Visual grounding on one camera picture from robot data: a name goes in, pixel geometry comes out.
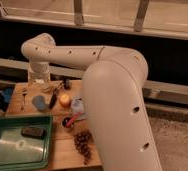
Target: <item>green tray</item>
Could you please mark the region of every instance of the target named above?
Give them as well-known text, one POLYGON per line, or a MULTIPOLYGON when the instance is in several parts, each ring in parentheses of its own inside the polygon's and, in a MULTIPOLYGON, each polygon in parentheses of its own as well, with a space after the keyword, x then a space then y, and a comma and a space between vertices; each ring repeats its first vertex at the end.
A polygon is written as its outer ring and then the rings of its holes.
POLYGON ((52 116, 36 115, 0 118, 0 171, 33 170, 48 164, 52 116), (44 128, 44 139, 21 135, 21 128, 44 128))

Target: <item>floor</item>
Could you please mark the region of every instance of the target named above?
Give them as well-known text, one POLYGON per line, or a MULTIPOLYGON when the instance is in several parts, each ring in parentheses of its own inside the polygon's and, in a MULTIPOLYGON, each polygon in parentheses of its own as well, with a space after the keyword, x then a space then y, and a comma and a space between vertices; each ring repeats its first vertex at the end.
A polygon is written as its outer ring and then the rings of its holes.
MULTIPOLYGON (((74 20, 73 0, 1 0, 6 11, 14 16, 48 20, 74 20)), ((110 25, 133 26, 139 1, 83 0, 84 21, 110 25)), ((150 1, 144 28, 188 33, 188 0, 150 1)))

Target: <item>bunch of grapes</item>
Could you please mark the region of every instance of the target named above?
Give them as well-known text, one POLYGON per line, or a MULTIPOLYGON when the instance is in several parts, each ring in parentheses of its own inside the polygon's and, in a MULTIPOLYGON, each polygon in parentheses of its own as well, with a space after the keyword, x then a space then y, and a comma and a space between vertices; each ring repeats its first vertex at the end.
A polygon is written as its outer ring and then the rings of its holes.
POLYGON ((77 151, 84 156, 84 164, 87 165, 91 159, 91 149, 88 143, 92 139, 90 131, 82 131, 74 136, 77 151))

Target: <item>wooden table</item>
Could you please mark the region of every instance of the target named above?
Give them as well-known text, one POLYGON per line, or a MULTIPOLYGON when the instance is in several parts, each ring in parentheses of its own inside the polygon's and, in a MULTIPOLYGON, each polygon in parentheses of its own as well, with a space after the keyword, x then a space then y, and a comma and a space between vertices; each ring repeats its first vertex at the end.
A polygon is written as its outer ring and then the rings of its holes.
MULTIPOLYGON (((59 81, 51 82, 54 87, 59 85, 59 81)), ((70 97, 74 97, 81 91, 81 80, 71 81, 71 90, 64 90, 70 97)), ((11 102, 6 112, 6 116, 13 115, 44 115, 37 111, 37 109, 32 104, 32 99, 36 95, 43 95, 45 97, 46 103, 50 102, 52 92, 44 93, 38 86, 32 85, 28 86, 27 83, 17 83, 11 98, 11 102), (25 109, 21 111, 21 100, 22 100, 22 89, 27 88, 25 109)), ((94 143, 90 143, 90 148, 92 152, 92 159, 88 165, 84 165, 84 158, 79 154, 74 145, 73 135, 82 130, 87 130, 86 120, 77 121, 75 127, 71 132, 66 132, 62 127, 61 121, 64 117, 71 114, 71 109, 64 109, 57 103, 52 110, 45 111, 45 113, 50 113, 53 115, 53 130, 52 130, 52 143, 51 151, 49 157, 49 164, 44 170, 59 170, 59 169, 69 169, 69 168, 82 168, 82 167, 92 167, 100 166, 101 162, 98 156, 97 149, 94 143)))

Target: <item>dark background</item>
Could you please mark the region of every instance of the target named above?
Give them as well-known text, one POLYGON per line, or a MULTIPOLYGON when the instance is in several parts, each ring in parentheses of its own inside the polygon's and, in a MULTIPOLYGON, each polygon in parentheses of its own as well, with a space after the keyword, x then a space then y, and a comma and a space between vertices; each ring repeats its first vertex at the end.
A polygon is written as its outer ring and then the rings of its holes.
POLYGON ((0 20, 0 58, 25 61, 21 44, 49 33, 57 45, 113 45, 140 51, 149 65, 148 80, 188 85, 188 41, 17 23, 0 20))

